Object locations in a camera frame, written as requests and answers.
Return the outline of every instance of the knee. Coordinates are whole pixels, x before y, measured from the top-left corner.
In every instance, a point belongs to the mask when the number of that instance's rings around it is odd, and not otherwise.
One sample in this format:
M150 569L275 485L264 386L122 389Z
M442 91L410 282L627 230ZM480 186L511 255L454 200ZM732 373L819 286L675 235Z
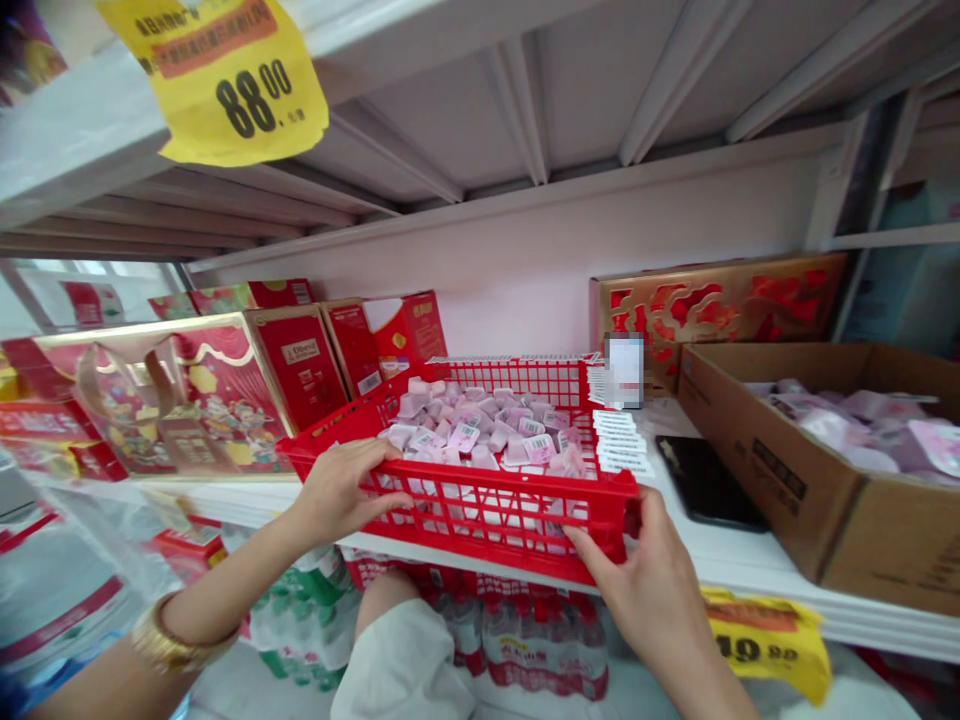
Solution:
M363 592L360 611L357 615L355 637L360 637L374 620L385 615L392 608L420 597L420 591L413 581L400 570L388 570L375 578Z

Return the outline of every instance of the open cardboard box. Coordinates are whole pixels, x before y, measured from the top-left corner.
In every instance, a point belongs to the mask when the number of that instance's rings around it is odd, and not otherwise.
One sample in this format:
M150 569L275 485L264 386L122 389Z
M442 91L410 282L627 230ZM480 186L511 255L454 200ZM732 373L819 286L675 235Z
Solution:
M960 365L883 345L686 345L680 404L808 580L960 616L960 490L859 470L742 383L934 395L960 422Z

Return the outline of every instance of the pink wall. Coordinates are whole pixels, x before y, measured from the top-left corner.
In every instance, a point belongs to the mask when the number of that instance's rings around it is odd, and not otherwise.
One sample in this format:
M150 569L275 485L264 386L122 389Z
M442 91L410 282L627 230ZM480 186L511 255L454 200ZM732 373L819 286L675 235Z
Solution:
M815 157L650 185L197 276L306 276L326 298L433 288L453 355L588 349L592 275L798 251Z

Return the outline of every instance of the printed price number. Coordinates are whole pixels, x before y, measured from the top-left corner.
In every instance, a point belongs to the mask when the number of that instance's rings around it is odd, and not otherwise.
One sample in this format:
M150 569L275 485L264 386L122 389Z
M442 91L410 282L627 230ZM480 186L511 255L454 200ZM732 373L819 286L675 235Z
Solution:
M725 658L732 657L740 663L756 662L760 660L763 654L763 648L760 647L760 644L750 638L737 638L734 641L729 635L717 635L715 639L721 655ZM798 660L800 656L796 650L781 648L779 645L768 645L767 657L770 660L791 662Z
M293 92L293 84L279 59L269 65L261 64L258 72L267 94L274 100ZM277 128L277 118L263 96L260 84L250 71L238 72L233 83L227 79L217 83L216 97L237 135L245 140L256 135L257 128L260 128L261 132L273 132ZM298 110L296 115L291 113L290 119L294 122L297 119L303 120L303 111Z

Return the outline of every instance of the price label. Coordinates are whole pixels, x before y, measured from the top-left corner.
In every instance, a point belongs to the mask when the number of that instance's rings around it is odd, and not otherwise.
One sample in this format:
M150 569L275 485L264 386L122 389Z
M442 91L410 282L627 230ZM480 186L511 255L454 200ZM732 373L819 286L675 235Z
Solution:
M779 598L700 588L720 654L740 677L784 680L816 706L833 680L822 618Z
M161 155L237 167L309 150L329 110L296 24L276 0L97 4L150 78L171 139Z

